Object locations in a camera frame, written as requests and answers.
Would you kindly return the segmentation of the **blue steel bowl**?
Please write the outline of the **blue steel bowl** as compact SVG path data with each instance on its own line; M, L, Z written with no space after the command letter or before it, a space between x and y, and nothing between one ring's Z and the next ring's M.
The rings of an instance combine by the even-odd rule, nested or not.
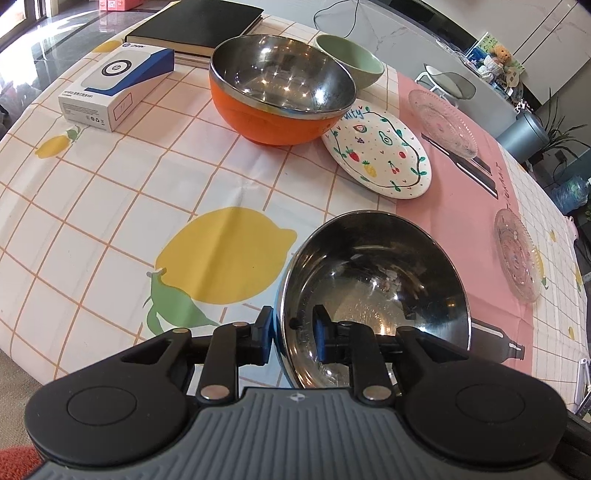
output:
M472 319L460 276L440 245L414 223L382 211L332 218L301 244L276 300L276 348L294 388L349 384L349 371L318 362L312 310L354 321L377 335L415 327L460 348L472 343Z

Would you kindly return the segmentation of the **white fruity painted plate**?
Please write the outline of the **white fruity painted plate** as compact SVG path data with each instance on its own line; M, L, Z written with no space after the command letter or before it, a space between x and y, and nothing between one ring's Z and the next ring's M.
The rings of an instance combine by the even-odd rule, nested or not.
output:
M415 199L431 185L432 167L417 136L373 103L356 101L322 142L346 174L380 195Z

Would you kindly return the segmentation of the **clear glass plate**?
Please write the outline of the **clear glass plate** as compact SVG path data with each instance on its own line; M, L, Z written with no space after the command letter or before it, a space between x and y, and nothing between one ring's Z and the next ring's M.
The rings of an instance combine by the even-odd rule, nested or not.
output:
M495 216L494 240L512 293L524 304L535 303L542 288L537 249L518 215L509 208Z
M477 156L477 142L456 107L435 93L419 88L409 93L409 105L427 136L444 150L467 160Z

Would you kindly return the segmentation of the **orange steel bowl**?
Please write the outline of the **orange steel bowl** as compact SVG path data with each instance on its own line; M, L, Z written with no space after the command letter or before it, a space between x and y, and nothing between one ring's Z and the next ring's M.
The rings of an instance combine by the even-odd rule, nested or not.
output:
M263 145L311 142L356 101L356 84L339 62L291 38L252 34L219 44L208 68L222 119Z

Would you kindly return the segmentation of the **green ceramic bowl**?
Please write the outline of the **green ceramic bowl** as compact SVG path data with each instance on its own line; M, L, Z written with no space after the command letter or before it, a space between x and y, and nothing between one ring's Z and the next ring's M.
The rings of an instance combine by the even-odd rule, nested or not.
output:
M385 65L378 57L349 39L320 34L314 44L349 71L358 90L374 85L385 73Z

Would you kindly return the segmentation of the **blue water jug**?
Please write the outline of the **blue water jug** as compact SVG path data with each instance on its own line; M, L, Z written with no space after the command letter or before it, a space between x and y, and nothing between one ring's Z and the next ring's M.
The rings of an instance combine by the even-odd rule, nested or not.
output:
M591 178L575 175L550 192L550 198L563 215L584 206L590 194Z

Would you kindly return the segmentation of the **white blue product box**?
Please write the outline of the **white blue product box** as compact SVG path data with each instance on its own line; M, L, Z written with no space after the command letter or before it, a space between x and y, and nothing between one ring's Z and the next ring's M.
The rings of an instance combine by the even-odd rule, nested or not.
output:
M113 132L174 69L167 48L124 43L58 95L66 120Z

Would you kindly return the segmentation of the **grey metal trash can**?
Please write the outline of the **grey metal trash can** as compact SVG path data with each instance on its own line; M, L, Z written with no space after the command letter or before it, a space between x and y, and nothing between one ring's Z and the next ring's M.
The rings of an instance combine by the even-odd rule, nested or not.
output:
M549 141L541 121L528 110L522 110L515 122L497 137L497 142L519 163L538 154Z

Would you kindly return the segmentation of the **white rolling stool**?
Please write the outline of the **white rolling stool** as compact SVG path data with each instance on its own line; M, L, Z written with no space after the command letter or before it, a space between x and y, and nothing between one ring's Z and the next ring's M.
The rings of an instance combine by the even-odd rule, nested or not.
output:
M415 82L455 107L459 101L471 100L476 94L476 86L464 76L455 72L442 72L429 64L424 65L424 70Z

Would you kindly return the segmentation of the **potted floor plant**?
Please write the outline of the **potted floor plant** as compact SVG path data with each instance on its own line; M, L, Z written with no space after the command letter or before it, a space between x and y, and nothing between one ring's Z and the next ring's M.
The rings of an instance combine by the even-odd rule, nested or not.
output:
M570 144L578 144L580 146L586 147L587 149L590 148L589 143L578 139L575 135L577 130L587 127L587 124L575 125L567 128L566 130L562 129L565 116L559 116L559 100L557 96L552 93L552 90L549 90L549 99L547 104L548 115L546 121L543 123L543 132L548 137L548 141L539 152L535 153L529 159L532 165L540 163L544 159L544 155L546 153L554 151L560 152L564 156L570 155L573 158L578 158L579 155L572 150Z

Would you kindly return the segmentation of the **black book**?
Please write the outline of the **black book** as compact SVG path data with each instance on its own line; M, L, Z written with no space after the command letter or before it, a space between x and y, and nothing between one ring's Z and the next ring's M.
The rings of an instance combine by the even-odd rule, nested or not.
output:
M209 57L219 44L252 30L262 16L262 8L242 3L183 0L150 17L126 41Z

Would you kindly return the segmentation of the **teddy bear toy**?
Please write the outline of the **teddy bear toy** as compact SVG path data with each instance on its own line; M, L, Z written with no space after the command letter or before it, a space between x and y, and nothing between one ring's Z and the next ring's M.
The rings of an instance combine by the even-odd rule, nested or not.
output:
M500 43L495 44L491 48L489 55L502 68L506 67L513 60L511 52Z

